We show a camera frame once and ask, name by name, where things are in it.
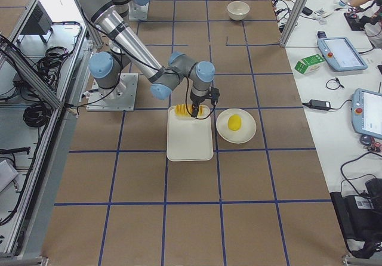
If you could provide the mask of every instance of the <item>grid floor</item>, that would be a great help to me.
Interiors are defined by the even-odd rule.
[[[131,23],[162,64],[173,51],[216,67],[214,157],[166,158],[167,109],[140,76],[134,112],[81,111],[45,239],[51,265],[341,265],[346,253],[269,0],[152,0]],[[255,137],[215,130],[228,108],[250,112]]]

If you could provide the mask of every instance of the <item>robotic arm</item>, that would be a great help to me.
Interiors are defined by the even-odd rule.
[[[118,84],[118,71],[132,62],[152,83],[150,90],[154,97],[166,99],[187,77],[193,81],[190,93],[192,116],[197,116],[199,105],[206,99],[210,99],[215,106],[219,92],[211,86],[215,73],[213,64],[208,61],[197,62],[185,54],[175,52],[167,68],[160,65],[123,19],[127,15],[127,4],[130,1],[146,5],[150,0],[79,0],[87,19],[101,26],[114,43],[111,54],[100,52],[90,60],[91,73],[100,89],[115,87]]]

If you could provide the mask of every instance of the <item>black device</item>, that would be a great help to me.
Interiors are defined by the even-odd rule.
[[[365,24],[369,23],[369,24],[372,24],[374,26],[378,22],[380,22],[381,20],[382,20],[382,16],[380,16],[378,13],[376,16],[373,16],[373,17],[363,16],[363,17],[361,17],[361,19],[359,21],[361,23],[365,23]]]
[[[303,10],[302,10],[302,13],[307,15],[307,16],[310,16],[312,14],[312,10],[310,8],[307,8],[307,7],[304,7]]]
[[[351,16],[352,14],[349,14],[349,13],[344,13],[344,16],[345,16],[345,19],[347,21],[347,24],[350,26],[350,28],[353,30],[353,31],[363,31],[365,30],[365,23],[364,22],[361,22],[359,20],[359,18],[353,18]]]
[[[52,20],[40,2],[32,11],[21,35],[46,35],[50,30]]]
[[[311,99],[308,103],[303,103],[305,107],[317,110],[329,111],[331,108],[330,102],[321,101],[321,100],[313,100]]]
[[[279,26],[280,33],[282,33],[284,31],[284,27],[285,27],[285,24],[282,24]]]
[[[370,208],[360,206],[360,196],[342,197],[341,193],[330,193],[342,235],[345,239],[372,242],[382,234],[380,216]]]
[[[373,178],[365,182],[373,209],[381,215],[382,220],[382,179]]]
[[[323,32],[323,31],[318,31],[317,32],[317,37],[318,38],[326,38],[326,33],[325,32]]]

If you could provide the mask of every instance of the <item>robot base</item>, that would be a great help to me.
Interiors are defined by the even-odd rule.
[[[122,73],[120,80],[127,86],[124,93],[115,99],[102,99],[92,105],[87,105],[89,112],[111,112],[111,111],[134,111],[135,95],[138,86],[138,73]],[[93,82],[92,89],[98,88],[96,81]],[[99,92],[91,93],[89,102],[101,99]]]

